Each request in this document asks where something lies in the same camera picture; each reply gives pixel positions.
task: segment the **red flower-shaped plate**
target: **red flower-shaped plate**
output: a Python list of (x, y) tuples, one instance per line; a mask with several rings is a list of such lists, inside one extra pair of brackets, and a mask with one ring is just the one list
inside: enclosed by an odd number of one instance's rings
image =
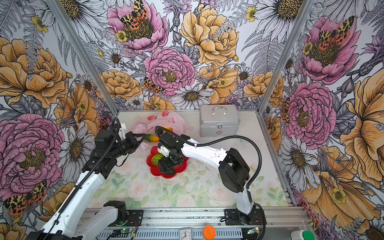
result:
[(153, 156), (155, 156), (156, 154), (160, 154), (158, 151), (157, 151), (157, 146), (155, 147), (152, 147), (151, 149), (151, 154), (147, 157), (147, 165), (150, 167), (151, 169), (151, 174), (153, 176), (156, 176), (156, 177), (159, 177), (159, 176), (162, 176), (163, 178), (173, 178), (174, 176), (176, 176), (176, 174), (180, 173), (180, 172), (183, 172), (186, 168), (187, 168), (187, 161), (188, 161), (188, 157), (186, 157), (184, 159), (184, 162), (181, 166), (177, 166), (175, 167), (175, 174), (173, 175), (167, 175), (167, 174), (164, 174), (164, 173), (161, 173), (160, 172), (160, 167), (159, 166), (156, 166), (152, 163), (152, 158)]

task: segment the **pink plastic bag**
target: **pink plastic bag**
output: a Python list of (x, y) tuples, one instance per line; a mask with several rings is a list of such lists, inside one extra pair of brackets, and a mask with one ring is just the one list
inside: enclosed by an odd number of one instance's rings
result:
[[(188, 126), (185, 123), (184, 118), (180, 117), (176, 112), (169, 111), (156, 112), (155, 115), (142, 118), (140, 121), (137, 121), (127, 132), (132, 131), (133, 133), (145, 133), (156, 136), (156, 126), (171, 127), (173, 132), (177, 135), (188, 134)], [(157, 146), (157, 144), (158, 142), (148, 142), (144, 140), (144, 142), (141, 143), (140, 148), (145, 151), (147, 149), (151, 149), (153, 146)]]

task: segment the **green button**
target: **green button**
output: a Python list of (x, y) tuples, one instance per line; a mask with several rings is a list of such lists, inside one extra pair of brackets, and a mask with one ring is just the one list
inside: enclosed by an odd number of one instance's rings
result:
[(314, 240), (314, 235), (310, 231), (303, 232), (304, 240)]

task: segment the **clock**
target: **clock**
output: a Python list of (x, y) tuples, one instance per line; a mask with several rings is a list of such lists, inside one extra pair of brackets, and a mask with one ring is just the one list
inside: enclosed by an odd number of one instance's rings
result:
[(192, 228), (179, 229), (179, 240), (192, 240)]

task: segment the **metal box handle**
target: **metal box handle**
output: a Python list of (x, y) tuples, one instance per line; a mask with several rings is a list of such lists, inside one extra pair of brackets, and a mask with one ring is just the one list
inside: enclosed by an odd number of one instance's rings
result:
[(215, 107), (214, 109), (212, 109), (212, 114), (215, 115), (215, 109), (216, 108), (223, 108), (224, 109), (224, 114), (227, 114), (227, 109), (225, 107)]

